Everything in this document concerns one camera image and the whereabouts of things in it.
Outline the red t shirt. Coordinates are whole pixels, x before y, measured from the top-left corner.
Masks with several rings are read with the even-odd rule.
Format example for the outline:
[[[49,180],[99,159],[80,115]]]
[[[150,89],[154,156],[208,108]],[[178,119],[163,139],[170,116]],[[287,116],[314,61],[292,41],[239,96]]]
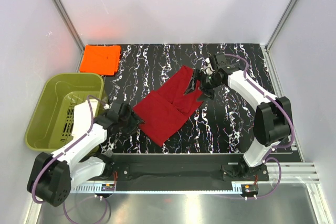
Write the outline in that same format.
[[[144,121],[140,125],[141,131],[159,147],[162,147],[202,105],[202,102],[198,102],[201,90],[184,93],[192,74],[192,68],[181,66],[176,74],[160,88],[152,90],[133,108]]]

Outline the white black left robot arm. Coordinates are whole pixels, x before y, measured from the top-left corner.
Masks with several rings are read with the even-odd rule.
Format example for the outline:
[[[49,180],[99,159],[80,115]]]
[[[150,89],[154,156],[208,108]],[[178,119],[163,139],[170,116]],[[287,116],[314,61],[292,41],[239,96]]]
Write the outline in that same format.
[[[91,100],[75,107],[75,122],[83,127],[81,135],[52,153],[41,152],[35,158],[27,183],[33,202],[61,205],[70,191],[86,181],[113,175],[114,162],[110,155],[93,152],[113,132],[129,136],[144,121],[127,103],[104,104],[104,110],[94,116]]]

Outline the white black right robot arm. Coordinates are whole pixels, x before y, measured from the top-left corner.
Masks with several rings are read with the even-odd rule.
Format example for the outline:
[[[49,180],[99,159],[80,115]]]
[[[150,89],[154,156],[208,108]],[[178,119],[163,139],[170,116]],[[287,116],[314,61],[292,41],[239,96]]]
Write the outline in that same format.
[[[248,62],[242,57],[237,63],[230,63],[223,52],[205,60],[200,69],[193,69],[190,82],[184,93],[201,91],[198,101],[214,98],[214,90],[227,86],[237,92],[255,109],[254,140],[243,154],[238,164],[223,169],[231,178],[250,180],[268,161],[270,153],[278,148],[286,148],[281,142],[290,137],[295,140],[291,103],[287,97],[277,97],[262,88],[247,73]]]

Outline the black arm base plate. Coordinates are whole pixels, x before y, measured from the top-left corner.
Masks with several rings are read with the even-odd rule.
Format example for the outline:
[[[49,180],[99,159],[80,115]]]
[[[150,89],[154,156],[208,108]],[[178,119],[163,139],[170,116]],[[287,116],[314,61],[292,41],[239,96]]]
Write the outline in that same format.
[[[242,159],[242,154],[112,154],[109,161],[118,174],[118,192],[224,191],[232,184],[269,181],[265,165],[230,177]]]

